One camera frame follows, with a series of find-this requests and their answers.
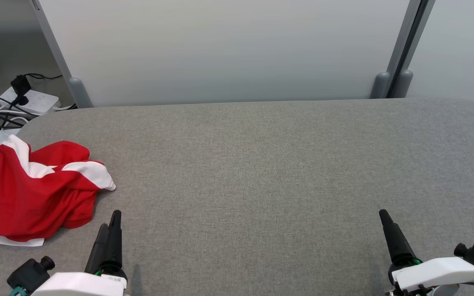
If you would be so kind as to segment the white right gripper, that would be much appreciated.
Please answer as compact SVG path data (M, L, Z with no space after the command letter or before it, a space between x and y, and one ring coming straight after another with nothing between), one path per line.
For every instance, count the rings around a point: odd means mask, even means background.
M379 211L391 263L388 296L453 296L461 285L474 285L474 265L459 257L420 262L401 228L385 209Z

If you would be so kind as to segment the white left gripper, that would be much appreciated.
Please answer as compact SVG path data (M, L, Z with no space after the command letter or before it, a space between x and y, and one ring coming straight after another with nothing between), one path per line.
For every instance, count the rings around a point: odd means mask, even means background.
M100 225L85 272L55 273L32 296L126 296L128 276L122 269L121 215L120 210L115 210L109 225ZM104 251L106 265L101 265Z

